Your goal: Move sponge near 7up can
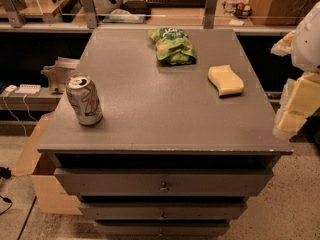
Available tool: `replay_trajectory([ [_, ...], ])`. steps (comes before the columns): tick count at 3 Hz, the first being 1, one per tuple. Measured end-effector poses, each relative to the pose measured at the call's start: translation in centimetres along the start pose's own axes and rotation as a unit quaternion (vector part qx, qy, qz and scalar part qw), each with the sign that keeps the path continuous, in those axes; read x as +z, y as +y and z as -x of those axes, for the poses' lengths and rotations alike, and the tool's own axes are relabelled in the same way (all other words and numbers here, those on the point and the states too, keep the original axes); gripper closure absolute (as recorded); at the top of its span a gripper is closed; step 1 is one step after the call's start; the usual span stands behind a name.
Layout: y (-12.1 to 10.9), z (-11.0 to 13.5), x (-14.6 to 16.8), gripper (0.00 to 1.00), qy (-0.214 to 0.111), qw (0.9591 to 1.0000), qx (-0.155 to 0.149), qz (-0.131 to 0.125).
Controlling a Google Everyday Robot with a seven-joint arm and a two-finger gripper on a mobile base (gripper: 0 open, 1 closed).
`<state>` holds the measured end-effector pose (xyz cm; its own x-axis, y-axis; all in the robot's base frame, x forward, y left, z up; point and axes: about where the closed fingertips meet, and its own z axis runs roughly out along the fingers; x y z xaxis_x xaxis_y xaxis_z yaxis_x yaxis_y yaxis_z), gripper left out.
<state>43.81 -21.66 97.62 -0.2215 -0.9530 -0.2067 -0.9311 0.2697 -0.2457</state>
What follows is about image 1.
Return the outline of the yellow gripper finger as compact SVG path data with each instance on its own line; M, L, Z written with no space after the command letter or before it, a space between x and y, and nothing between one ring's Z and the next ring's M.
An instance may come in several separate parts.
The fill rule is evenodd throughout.
M271 48L271 53L277 56L289 55L292 51L292 42L295 35L295 30L286 34L282 39L275 43Z
M290 139L320 108L320 74L305 72L297 80L288 79L276 112L273 135Z

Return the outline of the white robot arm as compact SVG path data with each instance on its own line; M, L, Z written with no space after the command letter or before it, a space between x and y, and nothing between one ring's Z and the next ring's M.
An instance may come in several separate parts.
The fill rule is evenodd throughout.
M284 85L273 126L276 137L290 139L320 108L320 2L295 30L273 45L271 53L290 55L292 65L303 71Z

